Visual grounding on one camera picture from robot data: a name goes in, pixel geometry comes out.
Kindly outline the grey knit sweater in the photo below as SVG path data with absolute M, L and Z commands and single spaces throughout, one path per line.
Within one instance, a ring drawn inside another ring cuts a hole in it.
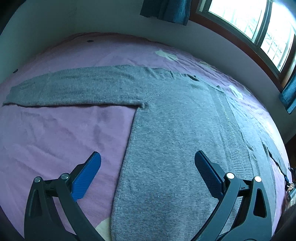
M 112 240 L 189 240 L 217 204 L 194 165 L 202 150 L 224 171 L 262 177 L 278 220 L 277 147 L 197 77 L 128 65 L 68 69 L 8 83 L 1 100 L 1 175 L 17 168 L 15 199 L 35 175 L 52 177 L 97 151 L 101 170 L 81 202 L 94 225 L 109 218 Z

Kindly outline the purple dotted bed sheet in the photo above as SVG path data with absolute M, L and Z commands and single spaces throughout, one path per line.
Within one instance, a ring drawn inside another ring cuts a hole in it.
M 44 183 L 93 152 L 101 167 L 77 206 L 86 240 L 191 240 L 215 206 L 194 156 L 262 178 L 274 234 L 289 174 L 269 113 L 243 85 L 178 49 L 84 34 L 38 55 L 1 84 L 1 240 L 77 240 Z

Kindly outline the teal curtain right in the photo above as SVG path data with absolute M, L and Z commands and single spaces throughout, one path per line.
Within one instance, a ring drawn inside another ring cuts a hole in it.
M 281 103 L 284 105 L 288 114 L 291 114 L 296 106 L 296 79 L 295 73 L 292 75 L 291 80 L 279 95 Z

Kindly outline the teal curtain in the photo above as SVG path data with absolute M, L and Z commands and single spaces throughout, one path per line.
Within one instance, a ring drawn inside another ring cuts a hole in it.
M 288 114 L 291 114 L 296 106 L 296 79 L 295 73 L 292 75 L 291 80 L 279 95 L 281 103 L 284 105 Z
M 144 0 L 140 15 L 186 26 L 191 3 L 191 0 Z

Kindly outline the teal curtain left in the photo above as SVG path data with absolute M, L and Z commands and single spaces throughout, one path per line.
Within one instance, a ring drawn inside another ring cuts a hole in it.
M 186 26 L 191 3 L 191 0 L 144 0 L 140 15 Z

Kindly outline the window with wooden frame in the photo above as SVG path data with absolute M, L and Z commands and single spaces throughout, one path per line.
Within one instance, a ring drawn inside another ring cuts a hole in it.
M 274 1 L 192 1 L 190 20 L 230 41 L 283 91 L 295 72 L 295 23 Z

